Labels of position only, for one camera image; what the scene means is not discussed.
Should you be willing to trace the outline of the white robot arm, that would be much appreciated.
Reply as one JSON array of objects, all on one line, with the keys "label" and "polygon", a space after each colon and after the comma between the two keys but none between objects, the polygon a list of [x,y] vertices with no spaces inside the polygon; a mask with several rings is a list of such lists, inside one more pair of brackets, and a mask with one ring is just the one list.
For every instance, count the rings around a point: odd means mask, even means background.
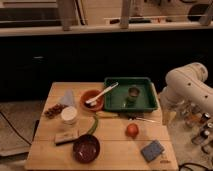
[{"label": "white robot arm", "polygon": [[213,115],[213,88],[206,85],[207,68],[199,62],[172,69],[166,74],[166,86],[161,91],[163,124],[168,125],[174,113],[186,112],[191,104]]}]

